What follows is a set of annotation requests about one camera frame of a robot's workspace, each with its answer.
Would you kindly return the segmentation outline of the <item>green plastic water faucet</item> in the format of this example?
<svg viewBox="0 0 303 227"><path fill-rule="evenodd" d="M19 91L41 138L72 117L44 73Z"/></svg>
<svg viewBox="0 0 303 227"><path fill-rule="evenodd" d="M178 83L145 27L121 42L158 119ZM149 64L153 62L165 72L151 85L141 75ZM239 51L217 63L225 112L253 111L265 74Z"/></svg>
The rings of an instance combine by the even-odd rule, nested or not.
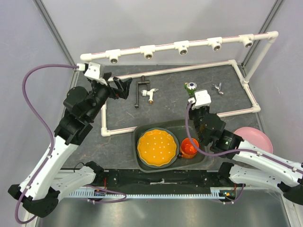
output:
<svg viewBox="0 0 303 227"><path fill-rule="evenodd" d="M188 82L184 84L184 88L187 91L188 95L190 97L193 97L197 89L197 84L195 82Z"/></svg>

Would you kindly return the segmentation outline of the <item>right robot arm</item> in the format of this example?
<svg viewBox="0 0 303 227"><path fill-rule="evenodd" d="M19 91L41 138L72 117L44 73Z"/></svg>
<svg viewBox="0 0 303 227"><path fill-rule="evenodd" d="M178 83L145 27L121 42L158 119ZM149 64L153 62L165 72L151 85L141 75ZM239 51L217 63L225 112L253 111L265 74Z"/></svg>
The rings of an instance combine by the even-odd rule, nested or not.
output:
<svg viewBox="0 0 303 227"><path fill-rule="evenodd" d="M303 203L303 165L266 152L241 136L225 129L226 123L208 106L195 108L188 103L185 124L192 120L199 147L197 150L212 157L222 157L254 167L242 170L233 163L222 163L217 181L222 186L252 184L281 192L289 201Z"/></svg>

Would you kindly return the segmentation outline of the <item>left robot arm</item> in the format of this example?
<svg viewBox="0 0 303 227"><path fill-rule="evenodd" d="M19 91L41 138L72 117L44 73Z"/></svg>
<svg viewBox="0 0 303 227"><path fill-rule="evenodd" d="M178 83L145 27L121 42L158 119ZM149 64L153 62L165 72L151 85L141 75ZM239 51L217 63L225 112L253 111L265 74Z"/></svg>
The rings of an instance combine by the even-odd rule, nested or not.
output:
<svg viewBox="0 0 303 227"><path fill-rule="evenodd" d="M63 104L64 117L54 133L51 143L31 174L21 184L13 184L8 193L18 201L17 205L34 216L48 216L58 203L76 189L104 181L104 169L94 161L56 182L54 178L67 158L80 146L92 130L92 123L108 98L127 99L132 78L121 80L113 77L116 87L90 80L92 89L77 86L69 90Z"/></svg>

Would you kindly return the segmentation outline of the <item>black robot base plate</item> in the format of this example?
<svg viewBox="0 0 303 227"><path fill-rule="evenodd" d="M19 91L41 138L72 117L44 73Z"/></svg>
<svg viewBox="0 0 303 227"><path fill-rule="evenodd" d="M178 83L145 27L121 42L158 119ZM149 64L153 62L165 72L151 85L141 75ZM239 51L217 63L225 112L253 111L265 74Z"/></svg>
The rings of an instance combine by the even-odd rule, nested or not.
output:
<svg viewBox="0 0 303 227"><path fill-rule="evenodd" d="M127 185L155 184L198 185L202 187L237 187L241 184L220 179L217 171L208 170L170 170L145 173L139 169L108 169L98 174L91 183L93 186L118 188Z"/></svg>

